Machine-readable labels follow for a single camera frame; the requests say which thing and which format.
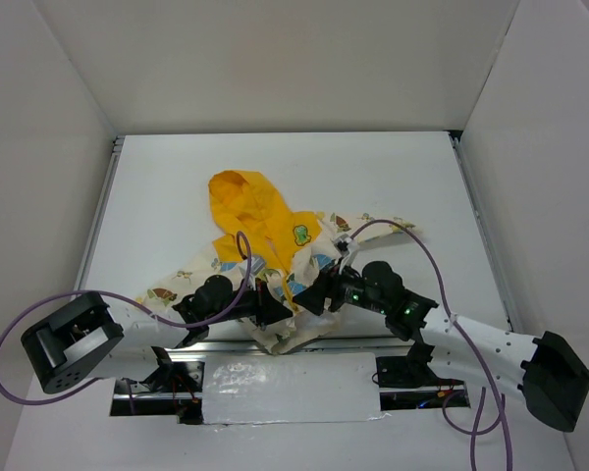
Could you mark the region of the cream printed kids jacket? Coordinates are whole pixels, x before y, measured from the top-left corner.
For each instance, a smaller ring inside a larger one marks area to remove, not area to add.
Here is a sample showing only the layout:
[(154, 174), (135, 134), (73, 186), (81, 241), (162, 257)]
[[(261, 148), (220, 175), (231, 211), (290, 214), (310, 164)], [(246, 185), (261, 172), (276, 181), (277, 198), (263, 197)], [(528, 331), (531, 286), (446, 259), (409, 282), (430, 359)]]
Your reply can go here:
[(293, 302), (309, 288), (320, 271), (340, 259), (334, 245), (339, 234), (348, 234), (359, 245), (415, 226), (399, 217), (375, 217), (368, 213), (298, 211), (289, 208), (280, 192), (260, 173), (228, 170), (213, 176), (208, 184), (212, 218), (221, 237), (195, 255), (185, 266), (152, 284), (137, 302), (161, 314), (176, 295), (195, 292), (211, 275), (222, 275), (239, 284), (242, 261), (235, 236), (244, 233), (252, 255), (260, 255), (266, 267), (257, 278), (272, 295), (287, 306), (293, 317), (259, 328), (249, 320), (242, 328), (268, 353), (285, 354), (342, 324), (339, 313), (315, 316)]

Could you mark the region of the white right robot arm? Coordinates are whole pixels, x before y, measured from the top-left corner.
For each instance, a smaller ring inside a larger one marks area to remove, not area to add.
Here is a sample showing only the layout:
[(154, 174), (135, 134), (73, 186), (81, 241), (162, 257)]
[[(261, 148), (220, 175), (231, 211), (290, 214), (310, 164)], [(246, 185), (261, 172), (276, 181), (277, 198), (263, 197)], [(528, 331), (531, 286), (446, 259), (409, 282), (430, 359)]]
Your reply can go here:
[(411, 344), (405, 358), (378, 360), (377, 381), (384, 388), (454, 381), (495, 387), (566, 433), (574, 431), (589, 393), (589, 369), (562, 336), (533, 337), (451, 317), (436, 301), (406, 288), (383, 261), (361, 272), (326, 268), (294, 303), (316, 315), (346, 304), (382, 315), (387, 329)]

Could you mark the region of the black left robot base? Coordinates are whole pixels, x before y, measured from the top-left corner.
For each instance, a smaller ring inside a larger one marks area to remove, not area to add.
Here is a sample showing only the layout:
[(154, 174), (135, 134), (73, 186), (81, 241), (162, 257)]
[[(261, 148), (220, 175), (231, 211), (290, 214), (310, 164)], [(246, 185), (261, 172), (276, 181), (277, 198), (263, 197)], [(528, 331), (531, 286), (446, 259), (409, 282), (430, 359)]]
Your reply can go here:
[(131, 415), (173, 416), (179, 424), (201, 424), (204, 366), (198, 360), (161, 359), (145, 380), (126, 380)]

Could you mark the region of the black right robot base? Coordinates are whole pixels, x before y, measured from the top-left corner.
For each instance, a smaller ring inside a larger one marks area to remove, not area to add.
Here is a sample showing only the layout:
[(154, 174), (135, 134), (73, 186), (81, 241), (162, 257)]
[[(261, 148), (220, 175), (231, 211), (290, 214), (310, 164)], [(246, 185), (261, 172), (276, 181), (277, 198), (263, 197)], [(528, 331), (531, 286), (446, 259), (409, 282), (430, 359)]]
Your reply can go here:
[(413, 345), (406, 354), (376, 357), (372, 382), (378, 386), (382, 411), (425, 410), (470, 405), (464, 382), (440, 378), (429, 368), (433, 348)]

